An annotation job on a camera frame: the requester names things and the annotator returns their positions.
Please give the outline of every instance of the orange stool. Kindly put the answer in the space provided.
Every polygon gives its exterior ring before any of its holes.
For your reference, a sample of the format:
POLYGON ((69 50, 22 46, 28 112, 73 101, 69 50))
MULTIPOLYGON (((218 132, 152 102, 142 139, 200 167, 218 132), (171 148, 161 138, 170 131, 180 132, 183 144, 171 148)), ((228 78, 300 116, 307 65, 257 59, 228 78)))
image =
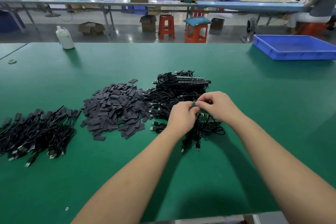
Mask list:
POLYGON ((322 31, 327 28, 326 23, 302 23, 299 29, 296 31, 296 35, 320 35, 322 31))
POLYGON ((173 38, 175 39, 174 17, 170 14, 160 15, 158 33, 160 39, 163 39, 165 34, 173 35, 173 38))
POLYGON ((193 17, 198 17, 198 16, 204 17, 204 13, 202 11, 204 11, 204 9, 195 8, 193 17))
POLYGON ((189 35, 189 28, 191 26, 188 25, 187 33, 185 35, 185 43, 206 43, 207 35, 208 35, 208 24, 200 24, 194 27, 194 32, 192 35, 189 35), (205 36, 200 35, 200 31, 202 28, 205 28, 205 36))

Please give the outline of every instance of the bundle of black cables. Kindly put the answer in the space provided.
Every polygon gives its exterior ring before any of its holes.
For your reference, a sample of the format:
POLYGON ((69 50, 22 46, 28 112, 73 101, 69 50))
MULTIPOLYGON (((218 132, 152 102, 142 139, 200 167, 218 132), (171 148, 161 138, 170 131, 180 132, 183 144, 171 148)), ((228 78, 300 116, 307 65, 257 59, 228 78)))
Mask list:
POLYGON ((25 118, 17 113, 13 124, 11 118, 6 118, 0 127, 0 155, 7 153, 8 161, 12 161, 31 152, 26 167, 46 149, 50 159, 65 155, 67 145, 76 133, 74 124, 81 112, 62 106, 46 114, 36 109, 25 118))
MULTIPOLYGON (((202 77, 194 77, 194 71, 188 70, 184 72, 175 72, 177 75, 170 73, 159 74, 157 80, 153 82, 156 84, 155 89, 151 89, 146 96, 150 100, 152 110, 149 111, 151 115, 157 119, 168 120, 170 111, 174 105, 181 101, 196 101, 209 86, 211 81, 205 80, 202 77)), ((161 133, 166 124, 152 122, 151 130, 156 133, 161 133)), ((195 120, 193 129, 187 133, 186 138, 182 141, 182 152, 192 145, 195 141, 196 149, 201 148, 201 135, 210 135, 216 133, 224 135, 225 131, 220 126, 220 122, 214 120, 208 113, 199 113, 195 120)))

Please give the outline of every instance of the empty blue tray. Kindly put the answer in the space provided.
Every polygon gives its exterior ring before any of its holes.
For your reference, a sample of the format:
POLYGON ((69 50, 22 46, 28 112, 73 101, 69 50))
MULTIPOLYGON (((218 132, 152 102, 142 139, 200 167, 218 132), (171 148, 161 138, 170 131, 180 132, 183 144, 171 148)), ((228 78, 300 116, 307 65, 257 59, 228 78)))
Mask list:
POLYGON ((255 35, 253 44, 273 60, 334 60, 336 46, 308 35, 255 35))

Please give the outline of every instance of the long work table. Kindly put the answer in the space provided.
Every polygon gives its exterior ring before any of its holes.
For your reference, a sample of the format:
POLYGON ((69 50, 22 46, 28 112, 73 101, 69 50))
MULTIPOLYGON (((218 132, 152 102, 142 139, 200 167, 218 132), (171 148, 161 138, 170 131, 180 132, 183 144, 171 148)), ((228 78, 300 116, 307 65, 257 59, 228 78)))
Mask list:
MULTIPOLYGON (((148 0, 145 3, 137 3, 131 2, 131 0, 0 0, 0 7, 10 11, 15 21, 17 18, 15 17, 13 10, 24 9, 31 22, 35 24, 33 18, 29 13, 28 4, 48 4, 48 5, 71 5, 71 4, 90 4, 96 5, 103 11, 105 22, 107 29, 110 29, 108 20, 107 20, 107 13, 110 15, 111 24, 114 29, 114 22, 112 17, 112 11, 122 11, 121 8, 111 8, 112 6, 153 6, 153 7, 186 7, 187 10, 187 18, 189 14, 193 13, 195 8, 206 9, 206 8, 225 8, 229 10, 235 11, 228 11, 227 13, 257 13, 257 14, 290 14, 290 13, 297 13, 297 12, 308 12, 311 8, 305 8, 302 3, 298 2, 244 2, 244 1, 202 1, 197 0, 197 3, 183 3, 178 0, 148 0)), ((175 10, 165 10, 165 12, 176 12, 175 10)), ((218 11, 206 11, 207 13, 217 13, 218 11)), ((336 7, 333 11, 333 14, 336 15, 336 7)), ((19 22, 17 24, 22 32, 24 29, 21 27, 19 22)))
MULTIPOLYGON (((208 92, 227 93, 277 142, 336 187, 334 61, 274 61, 251 44, 75 46, 65 51, 59 43, 30 43, 1 59, 0 120, 36 108, 79 109, 83 100, 111 83, 136 78, 138 88, 147 89, 158 74, 190 69, 211 81, 208 92), (10 59, 17 63, 9 65, 10 59)), ((145 130, 128 140, 113 131, 103 134, 105 141, 94 141, 80 127, 84 119, 82 113, 65 156, 49 159, 43 152, 28 168, 30 155, 11 162, 0 157, 2 223, 70 223, 157 136, 147 121, 145 130)), ((181 153, 178 142, 141 222, 279 210, 237 135, 222 125, 226 135, 202 138, 200 151, 193 146, 181 153)))

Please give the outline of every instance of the hand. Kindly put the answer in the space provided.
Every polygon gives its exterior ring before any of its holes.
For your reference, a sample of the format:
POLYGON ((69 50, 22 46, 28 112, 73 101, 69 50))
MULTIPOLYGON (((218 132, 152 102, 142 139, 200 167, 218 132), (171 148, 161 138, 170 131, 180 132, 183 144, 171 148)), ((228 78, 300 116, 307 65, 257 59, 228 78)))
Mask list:
POLYGON ((204 93, 199 97, 196 105, 206 110, 214 119, 230 126, 243 115, 229 96, 220 91, 204 93))
POLYGON ((182 137, 189 132, 195 123, 196 115, 199 112, 199 107, 191 108, 191 101, 179 102, 171 109, 169 120, 166 129, 178 133, 182 137))

